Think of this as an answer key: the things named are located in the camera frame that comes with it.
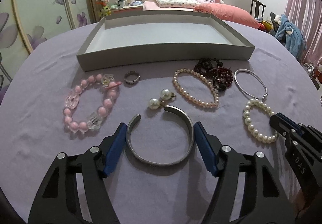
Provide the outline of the thin silver bangle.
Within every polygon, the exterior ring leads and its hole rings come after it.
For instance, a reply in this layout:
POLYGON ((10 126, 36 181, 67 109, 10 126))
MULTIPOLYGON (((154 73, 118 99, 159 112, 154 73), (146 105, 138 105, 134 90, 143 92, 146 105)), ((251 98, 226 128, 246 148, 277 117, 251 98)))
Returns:
POLYGON ((237 86, 237 88, 240 90, 240 92, 242 92, 243 94, 253 98, 253 99, 259 99, 259 100, 266 100, 267 97, 268 97, 268 90, 267 90, 267 87, 266 85, 264 84, 264 82, 261 80, 261 78, 256 74, 254 73, 253 71, 251 70, 248 70, 248 69, 245 69, 245 68, 241 68, 241 69, 238 69, 234 72, 233 74, 233 78, 234 78, 234 82, 237 86), (257 97, 257 96, 254 96, 252 94, 250 94, 249 92, 245 91, 244 88, 242 86, 240 86, 240 83, 238 82, 237 80, 237 76, 239 73, 246 73, 246 74, 249 74, 251 75, 252 77, 254 77, 260 84, 261 86, 263 87, 264 89, 264 94, 261 96, 261 97, 257 97))

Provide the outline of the pearl earrings pair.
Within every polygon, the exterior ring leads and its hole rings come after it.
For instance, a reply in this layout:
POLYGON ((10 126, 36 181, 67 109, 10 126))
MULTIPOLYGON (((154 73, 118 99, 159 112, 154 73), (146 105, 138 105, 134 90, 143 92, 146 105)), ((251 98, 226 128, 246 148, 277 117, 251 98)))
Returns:
POLYGON ((169 102, 173 101, 176 98, 174 92, 170 89, 163 89, 160 92, 160 97, 151 98, 148 102, 148 108, 151 110, 156 110, 158 108, 165 107, 169 102))

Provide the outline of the blue clothing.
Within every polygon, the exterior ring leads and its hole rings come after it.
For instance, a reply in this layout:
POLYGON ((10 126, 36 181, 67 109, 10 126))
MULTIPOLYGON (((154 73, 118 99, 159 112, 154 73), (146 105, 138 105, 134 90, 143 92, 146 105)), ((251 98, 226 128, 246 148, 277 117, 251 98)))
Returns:
POLYGON ((301 61, 304 52, 307 50, 306 41, 300 29, 289 21, 286 15, 281 15, 275 38, 280 42, 285 39, 285 48, 293 57, 301 61))

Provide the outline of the purple tablecloth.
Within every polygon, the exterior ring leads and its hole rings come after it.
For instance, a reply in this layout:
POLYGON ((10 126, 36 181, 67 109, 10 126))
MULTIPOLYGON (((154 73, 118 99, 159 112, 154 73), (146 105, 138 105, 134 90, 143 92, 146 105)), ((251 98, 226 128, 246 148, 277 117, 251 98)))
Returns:
MULTIPOLYGON (((320 95, 297 60, 273 37, 243 25, 234 29, 254 46, 248 61, 224 61, 232 70, 256 73, 268 90, 267 105, 295 122, 321 129, 320 95)), ((165 163, 178 159, 187 148, 187 128, 176 115, 148 108, 149 99, 172 89, 172 77, 195 61, 155 62, 109 69, 120 81, 128 71, 140 74, 139 83, 122 85, 120 95, 101 129, 72 134, 63 123, 64 100, 71 88, 86 78, 76 53, 93 30, 89 25, 65 32, 41 44, 16 73, 1 104, 1 188, 23 220, 27 220, 41 181, 56 155, 76 155, 112 135, 121 122, 142 116, 132 133, 134 149, 143 157, 165 163)), ((264 89, 251 75, 237 76, 240 86, 254 96, 264 89)), ((184 110, 206 131, 238 152, 261 150, 279 174, 288 197, 299 186, 284 158, 282 138, 262 145, 249 135, 242 120, 247 98, 236 84, 221 94, 216 109, 200 109, 177 96, 173 105, 184 110)), ((122 223, 200 223, 217 179, 205 168, 194 148, 180 165, 156 168, 124 150, 117 168, 104 182, 122 223)))

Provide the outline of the pink curtain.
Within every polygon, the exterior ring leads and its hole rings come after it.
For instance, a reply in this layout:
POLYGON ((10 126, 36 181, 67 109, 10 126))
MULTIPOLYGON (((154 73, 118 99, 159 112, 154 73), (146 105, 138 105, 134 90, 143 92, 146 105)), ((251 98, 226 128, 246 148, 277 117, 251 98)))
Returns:
POLYGON ((285 14, 302 32, 307 50, 302 63, 321 65, 321 0, 288 0, 285 14))

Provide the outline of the dark wooden chair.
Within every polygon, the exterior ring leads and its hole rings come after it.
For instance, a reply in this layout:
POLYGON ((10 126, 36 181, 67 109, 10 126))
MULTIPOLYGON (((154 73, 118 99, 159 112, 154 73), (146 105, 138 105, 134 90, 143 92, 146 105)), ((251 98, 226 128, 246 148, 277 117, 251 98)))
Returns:
POLYGON ((250 15, 254 18, 263 18, 266 5, 258 0, 251 0, 250 15))

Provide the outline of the coral folded duvet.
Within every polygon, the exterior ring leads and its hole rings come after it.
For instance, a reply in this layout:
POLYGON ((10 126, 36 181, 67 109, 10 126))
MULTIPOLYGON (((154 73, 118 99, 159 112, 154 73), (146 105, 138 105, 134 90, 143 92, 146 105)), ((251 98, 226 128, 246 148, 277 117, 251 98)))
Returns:
POLYGON ((259 23, 250 13, 236 6, 219 3, 203 3, 195 6, 194 11, 209 13, 223 21, 230 21, 255 29, 259 28, 259 23))

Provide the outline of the white patterned pillow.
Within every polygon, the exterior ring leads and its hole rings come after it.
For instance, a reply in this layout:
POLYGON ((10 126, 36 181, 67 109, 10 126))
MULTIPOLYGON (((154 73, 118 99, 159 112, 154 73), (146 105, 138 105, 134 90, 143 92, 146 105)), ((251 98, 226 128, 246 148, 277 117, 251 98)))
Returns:
POLYGON ((159 7, 194 8, 200 3, 197 0, 155 0, 159 7))

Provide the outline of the grey cardboard tray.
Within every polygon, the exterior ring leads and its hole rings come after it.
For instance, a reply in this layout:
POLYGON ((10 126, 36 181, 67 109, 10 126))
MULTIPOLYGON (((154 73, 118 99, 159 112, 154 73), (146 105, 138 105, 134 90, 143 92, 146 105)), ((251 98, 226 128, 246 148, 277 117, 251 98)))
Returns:
POLYGON ((76 57, 84 72, 150 62, 249 60, 254 45, 214 15, 194 11, 133 11, 105 16, 76 57))

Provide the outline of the pink bedside table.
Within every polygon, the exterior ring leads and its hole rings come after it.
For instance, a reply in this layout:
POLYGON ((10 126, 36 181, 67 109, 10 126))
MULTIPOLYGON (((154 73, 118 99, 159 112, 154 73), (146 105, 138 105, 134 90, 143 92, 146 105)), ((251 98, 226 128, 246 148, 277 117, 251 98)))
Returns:
POLYGON ((121 13, 126 11, 142 11, 143 10, 143 2, 142 1, 134 1, 130 4, 126 2, 126 5, 123 8, 118 7, 118 2, 114 5, 111 5, 110 10, 111 13, 121 13))

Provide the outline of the white mug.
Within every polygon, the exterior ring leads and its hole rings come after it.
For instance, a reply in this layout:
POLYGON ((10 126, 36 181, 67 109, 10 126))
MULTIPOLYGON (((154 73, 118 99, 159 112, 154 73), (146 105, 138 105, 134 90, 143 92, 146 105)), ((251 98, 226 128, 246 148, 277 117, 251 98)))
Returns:
POLYGON ((118 7, 119 8, 123 8, 126 5, 126 1, 125 0, 119 0, 118 1, 118 7))

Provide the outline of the floral wardrobe doors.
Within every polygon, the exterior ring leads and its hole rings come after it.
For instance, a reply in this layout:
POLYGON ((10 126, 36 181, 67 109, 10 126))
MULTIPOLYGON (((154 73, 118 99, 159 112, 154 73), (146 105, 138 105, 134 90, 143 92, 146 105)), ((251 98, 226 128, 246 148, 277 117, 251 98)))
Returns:
POLYGON ((1 0, 1 92, 40 44, 95 21, 92 0, 1 0))

